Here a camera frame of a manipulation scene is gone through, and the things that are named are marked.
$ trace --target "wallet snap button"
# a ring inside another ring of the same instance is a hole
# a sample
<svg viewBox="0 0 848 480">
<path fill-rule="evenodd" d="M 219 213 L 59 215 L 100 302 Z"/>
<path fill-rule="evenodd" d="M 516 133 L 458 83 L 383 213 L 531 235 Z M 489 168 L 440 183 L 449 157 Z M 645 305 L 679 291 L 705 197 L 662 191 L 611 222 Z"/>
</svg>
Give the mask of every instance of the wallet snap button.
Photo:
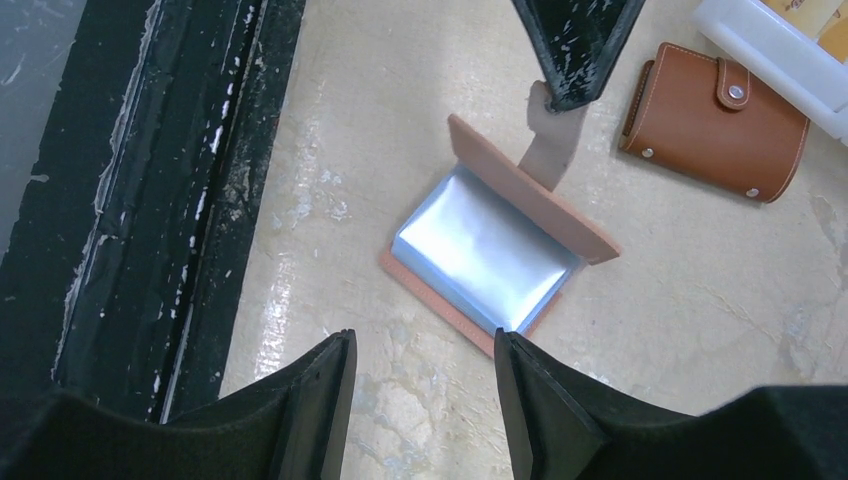
<svg viewBox="0 0 848 480">
<path fill-rule="evenodd" d="M 739 85 L 731 85 L 727 90 L 727 93 L 730 94 L 730 98 L 734 100 L 741 100 L 745 97 L 745 89 L 740 87 Z"/>
</svg>

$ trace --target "white tray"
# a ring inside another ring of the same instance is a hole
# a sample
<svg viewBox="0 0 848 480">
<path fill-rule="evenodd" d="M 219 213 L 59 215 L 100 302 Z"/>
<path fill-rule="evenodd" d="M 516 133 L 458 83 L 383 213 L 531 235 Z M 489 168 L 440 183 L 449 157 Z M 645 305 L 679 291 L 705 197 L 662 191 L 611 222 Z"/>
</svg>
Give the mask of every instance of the white tray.
<svg viewBox="0 0 848 480">
<path fill-rule="evenodd" d="M 693 20 L 707 38 L 848 145 L 848 65 L 760 0 L 704 0 Z"/>
</svg>

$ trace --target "white stitching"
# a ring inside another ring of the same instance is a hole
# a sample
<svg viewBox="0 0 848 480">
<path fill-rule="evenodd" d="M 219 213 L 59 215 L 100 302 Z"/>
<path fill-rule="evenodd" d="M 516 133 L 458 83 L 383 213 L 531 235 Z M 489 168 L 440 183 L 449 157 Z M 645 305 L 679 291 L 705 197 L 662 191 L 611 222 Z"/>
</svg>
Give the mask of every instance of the white stitching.
<svg viewBox="0 0 848 480">
<path fill-rule="evenodd" d="M 678 47 L 677 45 L 672 45 L 672 44 L 670 44 L 670 43 L 669 43 L 669 44 L 666 44 L 666 47 L 668 47 L 668 48 L 673 48 L 673 49 L 675 49 L 675 50 L 677 50 L 677 51 L 679 51 L 679 52 L 688 53 L 689 55 L 692 55 L 693 57 L 698 57 L 698 58 L 700 58 L 700 59 L 702 59 L 702 60 L 708 60 L 708 61 L 713 62 L 713 63 L 715 63 L 715 62 L 716 62 L 716 59 L 715 59 L 715 58 L 708 57 L 708 56 L 703 55 L 703 54 L 698 53 L 698 52 L 693 52 L 692 50 L 687 50 L 687 49 L 685 49 L 685 48 L 680 48 L 680 47 Z"/>
<path fill-rule="evenodd" d="M 727 60 L 719 58 L 717 59 L 717 61 L 718 68 L 721 68 L 721 80 L 718 82 L 718 86 L 716 87 L 716 89 L 718 90 L 718 96 L 721 97 L 722 100 L 724 100 L 725 102 L 731 105 L 736 105 L 735 103 L 733 103 L 733 99 L 728 98 L 727 94 L 724 93 L 724 86 L 725 83 L 727 83 Z"/>
<path fill-rule="evenodd" d="M 747 105 L 747 104 L 748 104 L 748 100 L 750 100 L 750 99 L 751 99 L 751 97 L 753 97 L 753 96 L 754 96 L 754 85 L 753 85 L 753 84 L 751 84 L 751 71 L 750 71 L 750 70 L 748 70 L 747 68 L 745 69 L 745 71 L 746 71 L 746 72 L 748 72 L 748 77 L 747 77 L 747 78 L 748 78 L 748 96 L 747 96 L 747 97 L 745 97 L 745 101 L 742 103 L 742 105 L 740 105 L 740 107 L 741 107 L 741 106 L 744 106 L 744 105 Z"/>
<path fill-rule="evenodd" d="M 636 138 L 639 137 L 639 131 L 642 130 L 642 125 L 645 124 L 645 121 L 644 121 L 645 117 L 648 116 L 648 109 L 651 108 L 651 100 L 653 100 L 653 98 L 654 98 L 654 90 L 656 90 L 657 84 L 660 83 L 660 72 L 662 71 L 662 64 L 663 64 L 663 61 L 665 60 L 665 54 L 668 52 L 668 47 L 670 47 L 670 46 L 671 45 L 666 45 L 665 48 L 663 48 L 663 52 L 660 55 L 660 59 L 656 63 L 657 73 L 654 74 L 654 84 L 651 85 L 651 93 L 648 94 L 648 100 L 645 101 L 645 111 L 642 112 L 642 116 L 639 118 L 639 125 L 636 128 L 636 131 L 633 133 L 633 136 L 630 137 L 630 141 L 627 142 L 627 146 L 624 147 L 625 150 L 629 150 L 630 147 L 633 146 L 633 142 L 635 142 Z"/>
<path fill-rule="evenodd" d="M 775 201 L 777 199 L 777 197 L 779 197 L 783 193 L 783 191 L 786 190 L 786 187 L 789 186 L 789 181 L 792 180 L 792 177 L 795 176 L 795 170 L 798 169 L 798 163 L 801 160 L 801 151 L 804 148 L 804 139 L 807 138 L 807 132 L 809 131 L 809 126 L 810 126 L 810 119 L 808 118 L 804 121 L 804 130 L 801 132 L 801 141 L 798 142 L 798 152 L 795 154 L 795 162 L 792 164 L 792 170 L 789 171 L 789 175 L 786 176 L 786 180 L 783 181 L 783 186 L 780 187 L 780 190 L 778 190 L 777 193 L 775 193 L 773 197 L 766 200 L 766 203 L 771 203 L 771 202 Z"/>
<path fill-rule="evenodd" d="M 630 106 L 630 115 L 627 116 L 627 122 L 624 124 L 624 128 L 627 130 L 628 136 L 633 131 L 633 122 L 636 120 L 636 111 L 639 110 L 639 104 L 642 103 L 642 97 L 645 96 L 645 84 L 648 83 L 648 77 L 651 76 L 651 70 L 655 65 L 651 65 L 650 67 L 642 67 L 642 81 L 639 82 L 639 93 L 633 99 L 633 105 Z"/>
</svg>

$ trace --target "card holder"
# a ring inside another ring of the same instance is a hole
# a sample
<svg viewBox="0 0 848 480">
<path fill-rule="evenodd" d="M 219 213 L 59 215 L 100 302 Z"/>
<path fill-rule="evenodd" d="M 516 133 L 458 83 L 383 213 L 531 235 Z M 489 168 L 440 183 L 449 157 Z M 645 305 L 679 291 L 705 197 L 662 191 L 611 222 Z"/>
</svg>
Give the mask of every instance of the card holder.
<svg viewBox="0 0 848 480">
<path fill-rule="evenodd" d="M 568 252 L 578 257 L 577 264 L 569 267 L 569 276 L 573 276 L 583 264 L 595 265 L 619 256 L 619 246 L 606 232 L 583 216 L 564 199 L 546 190 L 530 178 L 490 141 L 471 128 L 470 125 L 459 117 L 451 115 L 448 119 L 448 126 L 450 128 L 453 151 L 457 156 L 458 165 L 460 166 L 459 170 L 467 171 L 468 174 L 474 175 L 488 189 L 491 189 L 494 194 L 499 196 L 501 201 L 511 205 L 511 208 L 515 208 L 520 215 L 526 216 L 527 223 L 525 226 L 518 226 L 517 228 L 540 229 L 545 235 L 550 237 L 552 242 L 564 247 Z M 457 169 L 454 169 L 451 175 L 455 175 L 456 172 Z M 401 228 L 401 232 L 404 231 L 408 224 L 409 222 Z M 398 242 L 399 240 L 402 240 L 402 238 L 395 235 L 394 242 Z M 446 236 L 443 240 L 447 243 L 464 241 L 463 239 L 453 238 L 452 236 Z M 393 248 L 396 246 L 394 244 L 389 245 L 380 254 L 380 266 L 430 310 L 459 330 L 486 354 L 493 356 L 494 338 L 491 331 L 492 325 L 487 325 L 485 322 L 475 322 L 468 314 L 464 313 L 460 306 L 467 307 L 467 305 L 463 305 L 466 303 L 465 301 L 457 301 L 458 295 L 440 294 L 434 288 L 434 285 L 428 283 L 428 281 L 433 283 L 434 277 L 432 275 L 424 275 L 424 272 L 420 268 L 418 272 L 413 271 L 413 268 L 420 267 L 420 265 L 414 265 L 415 262 L 404 263 L 402 258 L 393 253 L 397 251 L 396 248 Z M 534 247 L 528 242 L 526 247 L 538 248 L 538 245 Z M 522 252 L 515 252 L 515 257 L 520 259 L 522 254 Z M 497 262 L 492 261 L 491 263 L 497 267 Z M 521 333 L 523 335 L 531 335 L 538 326 L 539 321 L 550 312 L 550 309 L 561 297 L 561 293 L 559 292 L 560 287 L 561 284 L 557 283 L 555 289 L 551 292 L 552 294 L 545 295 L 539 301 L 538 313 L 532 315 L 529 323 L 521 326 Z"/>
<path fill-rule="evenodd" d="M 809 120 L 742 65 L 663 43 L 642 69 L 619 147 L 770 203 L 792 180 Z"/>
</svg>

